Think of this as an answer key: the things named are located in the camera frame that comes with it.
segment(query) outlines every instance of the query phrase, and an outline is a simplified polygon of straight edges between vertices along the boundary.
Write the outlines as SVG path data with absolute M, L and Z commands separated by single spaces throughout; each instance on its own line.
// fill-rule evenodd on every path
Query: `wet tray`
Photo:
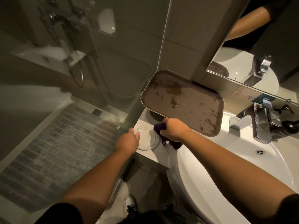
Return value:
M 149 110 L 178 118 L 193 130 L 209 137 L 221 128 L 224 101 L 211 90 L 168 70 L 157 71 L 141 94 Z

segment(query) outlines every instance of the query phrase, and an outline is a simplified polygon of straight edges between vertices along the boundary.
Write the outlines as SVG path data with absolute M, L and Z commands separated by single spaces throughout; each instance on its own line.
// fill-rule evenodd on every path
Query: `glass ashtray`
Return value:
M 140 132 L 138 149 L 147 151 L 156 147 L 160 142 L 159 135 L 154 131 L 152 126 L 144 125 L 137 128 L 136 133 Z

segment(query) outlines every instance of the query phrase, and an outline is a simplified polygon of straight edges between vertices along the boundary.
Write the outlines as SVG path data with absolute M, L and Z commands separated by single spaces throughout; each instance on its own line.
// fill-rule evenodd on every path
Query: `hand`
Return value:
M 133 128 L 129 129 L 128 133 L 123 134 L 115 144 L 115 151 L 133 155 L 139 146 L 140 133 L 134 135 Z
M 191 129 L 179 119 L 163 119 L 166 123 L 166 130 L 161 130 L 160 133 L 174 142 L 182 142 L 184 136 L 188 134 Z

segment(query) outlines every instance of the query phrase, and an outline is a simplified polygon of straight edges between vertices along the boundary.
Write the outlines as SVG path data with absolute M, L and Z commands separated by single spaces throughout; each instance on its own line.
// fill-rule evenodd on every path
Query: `person's left hand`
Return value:
M 129 156 L 137 151 L 139 146 L 140 133 L 134 135 L 133 128 L 129 129 L 128 133 L 123 134 L 115 144 L 115 151 L 124 152 Z

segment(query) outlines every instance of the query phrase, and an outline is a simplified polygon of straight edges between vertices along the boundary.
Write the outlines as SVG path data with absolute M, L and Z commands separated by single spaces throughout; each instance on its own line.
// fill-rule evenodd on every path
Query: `mirror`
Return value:
M 251 0 L 208 71 L 299 103 L 299 0 Z

